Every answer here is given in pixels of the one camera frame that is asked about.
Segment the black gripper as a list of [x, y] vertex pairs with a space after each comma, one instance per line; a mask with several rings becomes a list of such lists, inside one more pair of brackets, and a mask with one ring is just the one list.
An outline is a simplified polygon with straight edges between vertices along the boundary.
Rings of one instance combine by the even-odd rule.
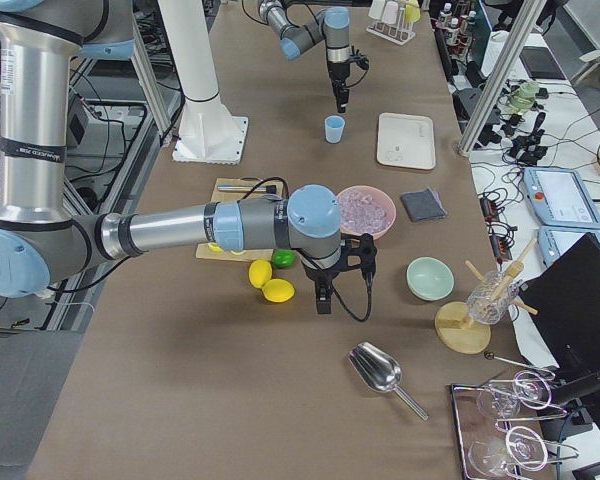
[[331, 313], [333, 279], [340, 273], [341, 261], [325, 266], [311, 257], [303, 257], [305, 273], [314, 282], [315, 304], [318, 314]]
[[332, 84], [337, 111], [343, 112], [349, 102], [350, 93], [346, 83], [350, 76], [350, 64], [348, 61], [327, 61], [327, 71]]

